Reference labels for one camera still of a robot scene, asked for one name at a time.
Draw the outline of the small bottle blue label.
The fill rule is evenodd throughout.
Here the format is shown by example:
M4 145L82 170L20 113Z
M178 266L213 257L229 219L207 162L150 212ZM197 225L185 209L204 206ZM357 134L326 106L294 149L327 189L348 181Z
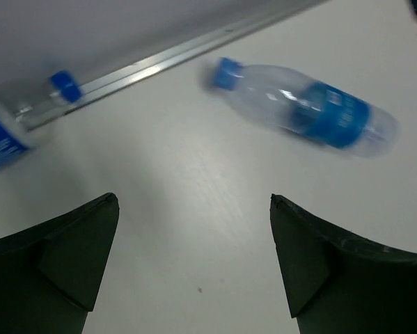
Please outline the small bottle blue label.
M56 120L83 93L75 78L61 70L46 79L20 79L0 85L0 168L38 147Z

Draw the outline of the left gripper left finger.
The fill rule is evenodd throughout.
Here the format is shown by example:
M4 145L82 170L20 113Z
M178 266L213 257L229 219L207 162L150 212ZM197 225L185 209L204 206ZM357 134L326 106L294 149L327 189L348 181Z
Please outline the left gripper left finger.
M81 333L115 237L118 199L0 238L0 333Z

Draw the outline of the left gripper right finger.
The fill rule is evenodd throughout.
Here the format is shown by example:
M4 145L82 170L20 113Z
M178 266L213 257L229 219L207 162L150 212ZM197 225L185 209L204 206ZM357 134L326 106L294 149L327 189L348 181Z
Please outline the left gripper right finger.
M273 195L270 223L301 333L417 333L417 253L379 244Z

